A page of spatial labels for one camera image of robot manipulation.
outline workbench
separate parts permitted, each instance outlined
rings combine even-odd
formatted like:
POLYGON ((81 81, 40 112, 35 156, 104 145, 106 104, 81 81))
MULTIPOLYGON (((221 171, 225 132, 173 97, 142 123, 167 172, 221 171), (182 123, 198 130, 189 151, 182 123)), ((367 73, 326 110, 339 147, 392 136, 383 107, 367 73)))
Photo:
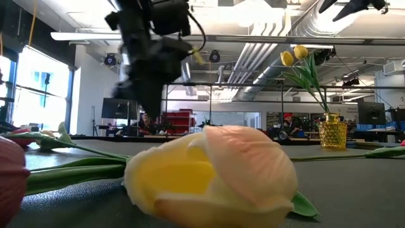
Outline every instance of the workbench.
MULTIPOLYGON (((156 143, 76 140, 94 149, 135 155, 156 143)), ((346 155, 365 149, 340 151, 313 146, 283 146, 289 156, 346 155)), ((60 165, 96 156, 78 149, 57 149, 53 153, 26 152, 27 167, 60 165)), ((321 213, 316 218, 290 214, 282 227, 395 228, 405 227, 405 160, 352 159, 294 163, 299 190, 321 213)), ((7 228, 64 227, 176 227, 143 214, 133 206, 122 179, 95 180, 57 191, 27 196, 20 213, 7 228)))

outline computer monitor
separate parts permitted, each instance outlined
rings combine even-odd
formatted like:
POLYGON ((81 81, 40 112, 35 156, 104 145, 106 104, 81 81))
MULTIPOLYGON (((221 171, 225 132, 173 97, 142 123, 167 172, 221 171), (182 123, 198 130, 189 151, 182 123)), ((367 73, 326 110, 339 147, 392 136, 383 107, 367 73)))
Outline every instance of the computer monitor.
POLYGON ((136 101, 129 99, 104 98, 101 118, 137 120, 137 116, 136 101))
POLYGON ((383 103, 358 102, 359 124, 383 125, 385 107, 383 103))

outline gold vase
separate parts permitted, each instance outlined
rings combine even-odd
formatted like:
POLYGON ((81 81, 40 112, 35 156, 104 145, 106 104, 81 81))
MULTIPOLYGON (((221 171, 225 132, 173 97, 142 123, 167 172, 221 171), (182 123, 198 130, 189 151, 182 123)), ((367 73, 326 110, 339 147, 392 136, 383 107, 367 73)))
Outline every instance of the gold vase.
POLYGON ((347 124, 340 122, 338 113, 325 113, 325 121, 320 123, 319 135, 323 148, 346 148, 347 124))

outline artificial flower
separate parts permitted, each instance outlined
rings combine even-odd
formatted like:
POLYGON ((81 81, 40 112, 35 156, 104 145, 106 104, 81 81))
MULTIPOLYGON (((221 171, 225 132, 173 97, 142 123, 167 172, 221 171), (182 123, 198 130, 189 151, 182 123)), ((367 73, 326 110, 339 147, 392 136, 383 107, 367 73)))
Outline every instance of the artificial flower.
POLYGON ((210 127, 135 155, 131 202, 184 227, 278 227, 297 191, 280 145, 240 126, 210 127))
POLYGON ((294 63, 294 57, 288 51, 280 53, 280 57, 284 66, 290 67, 294 63))
POLYGON ((303 60, 308 57, 308 49, 302 45, 297 45, 294 48, 294 55, 298 60, 303 60))

